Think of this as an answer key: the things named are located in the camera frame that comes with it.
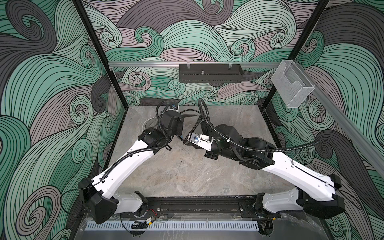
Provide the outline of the black blue headphones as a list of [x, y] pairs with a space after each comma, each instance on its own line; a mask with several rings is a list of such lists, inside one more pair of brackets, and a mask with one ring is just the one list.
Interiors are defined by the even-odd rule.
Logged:
[[[195, 112], [197, 114], [185, 114], [185, 112]], [[190, 130], [190, 133], [193, 133], [196, 128], [199, 126], [199, 124], [203, 121], [203, 117], [201, 116], [201, 113], [198, 111], [198, 110], [194, 110], [194, 109], [186, 109], [186, 110], [183, 110], [180, 112], [180, 114], [184, 117], [184, 118], [190, 118], [190, 117], [198, 117], [193, 128]], [[177, 138], [183, 142], [184, 145], [187, 145], [189, 146], [190, 144], [188, 144], [189, 140], [187, 137], [183, 138], [182, 136], [177, 136]]]

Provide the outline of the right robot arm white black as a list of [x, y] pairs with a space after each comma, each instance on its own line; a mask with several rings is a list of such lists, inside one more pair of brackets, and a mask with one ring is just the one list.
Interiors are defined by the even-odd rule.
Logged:
[[281, 193], [260, 193], [253, 203], [257, 215], [270, 218], [284, 211], [304, 211], [317, 218], [330, 219], [345, 212], [345, 200], [337, 195], [341, 179], [334, 175], [321, 175], [283, 152], [276, 152], [273, 144], [261, 138], [243, 138], [228, 125], [212, 130], [201, 123], [202, 134], [189, 133], [186, 142], [206, 150], [205, 156], [216, 160], [219, 156], [240, 165], [274, 174], [295, 187]]

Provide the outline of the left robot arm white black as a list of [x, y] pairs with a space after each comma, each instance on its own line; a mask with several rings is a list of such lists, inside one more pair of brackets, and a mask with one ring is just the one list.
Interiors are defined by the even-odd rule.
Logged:
[[159, 150], [167, 148], [174, 136], [183, 132], [184, 117], [178, 107], [164, 102], [165, 109], [157, 113], [157, 126], [145, 129], [132, 147], [105, 171], [78, 183], [82, 204], [97, 224], [113, 215], [132, 213], [142, 217], [148, 209], [148, 200], [140, 192], [119, 194], [120, 185], [146, 160]]

